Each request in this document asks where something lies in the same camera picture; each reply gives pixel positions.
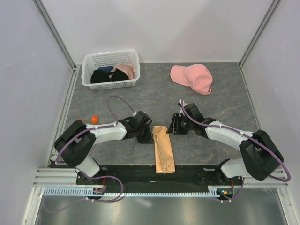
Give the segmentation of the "peach cloth napkin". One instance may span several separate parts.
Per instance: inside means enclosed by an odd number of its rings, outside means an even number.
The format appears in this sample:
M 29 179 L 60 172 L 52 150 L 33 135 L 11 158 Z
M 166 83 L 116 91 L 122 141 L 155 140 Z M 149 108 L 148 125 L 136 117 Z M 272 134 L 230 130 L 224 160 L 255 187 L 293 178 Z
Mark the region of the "peach cloth napkin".
M 153 126 L 152 134 L 154 139 L 156 173 L 174 173 L 174 155 L 167 127 Z

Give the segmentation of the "orange handled spoon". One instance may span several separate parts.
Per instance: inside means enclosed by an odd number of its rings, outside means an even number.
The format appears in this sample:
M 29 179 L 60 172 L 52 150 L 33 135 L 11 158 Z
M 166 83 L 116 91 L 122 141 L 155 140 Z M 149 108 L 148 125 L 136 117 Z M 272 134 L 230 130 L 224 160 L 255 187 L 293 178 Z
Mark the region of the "orange handled spoon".
M 99 117 L 94 115 L 91 117 L 90 120 L 85 120 L 85 119 L 80 119 L 80 118 L 77 118 L 78 120 L 81 120 L 83 122 L 86 122 L 86 123 L 90 123 L 90 124 L 97 124 L 99 122 Z

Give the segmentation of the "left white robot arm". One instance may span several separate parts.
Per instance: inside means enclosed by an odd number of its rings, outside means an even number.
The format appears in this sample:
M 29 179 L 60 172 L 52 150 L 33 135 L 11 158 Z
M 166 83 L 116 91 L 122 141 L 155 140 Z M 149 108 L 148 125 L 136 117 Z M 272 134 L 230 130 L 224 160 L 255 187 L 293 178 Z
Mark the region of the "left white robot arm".
M 91 148 L 98 143 L 132 138 L 136 138 L 141 144 L 153 143 L 151 123 L 152 119 L 143 111 L 103 125 L 87 125 L 76 120 L 54 142 L 54 148 L 58 152 L 57 159 L 63 159 L 69 167 L 83 172 L 92 184 L 99 184 L 103 173 L 97 162 L 89 156 Z

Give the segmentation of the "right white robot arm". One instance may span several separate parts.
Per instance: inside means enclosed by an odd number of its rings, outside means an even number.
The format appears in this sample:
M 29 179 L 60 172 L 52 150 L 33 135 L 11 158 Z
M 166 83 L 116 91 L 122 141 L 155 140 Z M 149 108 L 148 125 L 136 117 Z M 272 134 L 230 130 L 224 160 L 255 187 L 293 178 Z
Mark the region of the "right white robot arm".
M 186 135 L 192 131 L 197 136 L 240 151 L 241 158 L 226 159 L 219 164 L 214 176 L 217 183 L 226 184 L 237 176 L 251 176 L 258 181 L 264 181 L 267 177 L 281 182 L 291 179 L 283 156 L 265 131 L 243 131 L 214 118 L 205 118 L 194 103 L 186 104 L 180 100 L 178 106 L 180 112 L 173 114 L 168 133 Z

